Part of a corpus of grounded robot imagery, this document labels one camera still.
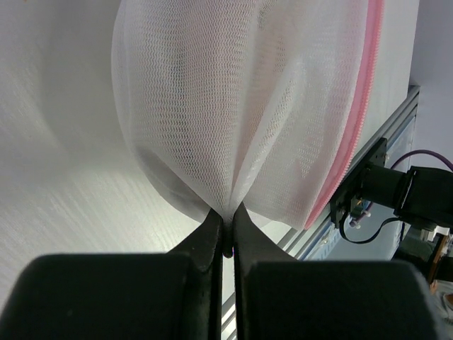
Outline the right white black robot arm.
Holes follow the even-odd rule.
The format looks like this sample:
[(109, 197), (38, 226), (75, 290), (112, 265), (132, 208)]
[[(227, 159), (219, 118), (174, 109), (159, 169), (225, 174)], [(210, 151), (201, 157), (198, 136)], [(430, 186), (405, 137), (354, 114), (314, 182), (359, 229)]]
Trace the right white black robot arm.
[[(386, 225), (401, 221), (419, 230), (452, 233), (452, 163), (430, 150), (419, 149), (400, 157), (391, 168), (385, 167), (387, 139), (381, 138), (345, 177), (330, 200), (331, 221), (340, 235), (345, 233), (345, 222), (352, 216), (360, 201), (393, 209), (394, 217)], [(417, 154), (439, 159), (446, 170), (412, 166), (406, 172), (396, 167)]]

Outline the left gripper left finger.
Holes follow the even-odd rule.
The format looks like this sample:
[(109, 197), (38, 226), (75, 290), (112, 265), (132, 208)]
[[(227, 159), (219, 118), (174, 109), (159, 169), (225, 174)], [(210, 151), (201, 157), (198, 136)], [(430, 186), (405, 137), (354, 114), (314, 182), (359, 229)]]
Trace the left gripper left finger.
[(219, 339), (222, 219), (165, 254), (52, 254), (21, 272), (2, 339)]

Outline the pink trimmed mesh laundry bag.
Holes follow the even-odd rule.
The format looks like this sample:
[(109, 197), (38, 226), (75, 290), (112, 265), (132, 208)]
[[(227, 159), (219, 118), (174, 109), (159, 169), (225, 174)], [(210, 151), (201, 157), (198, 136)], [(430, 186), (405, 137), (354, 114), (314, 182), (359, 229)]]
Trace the pink trimmed mesh laundry bag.
[(122, 1), (126, 145), (182, 213), (309, 227), (406, 95), (417, 1)]

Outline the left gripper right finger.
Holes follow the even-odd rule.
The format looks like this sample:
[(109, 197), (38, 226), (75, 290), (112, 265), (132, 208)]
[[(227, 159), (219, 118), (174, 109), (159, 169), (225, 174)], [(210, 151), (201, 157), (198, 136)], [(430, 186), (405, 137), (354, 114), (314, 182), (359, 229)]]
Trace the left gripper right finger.
[(430, 289), (402, 261), (299, 261), (240, 206), (232, 222), (239, 339), (446, 339)]

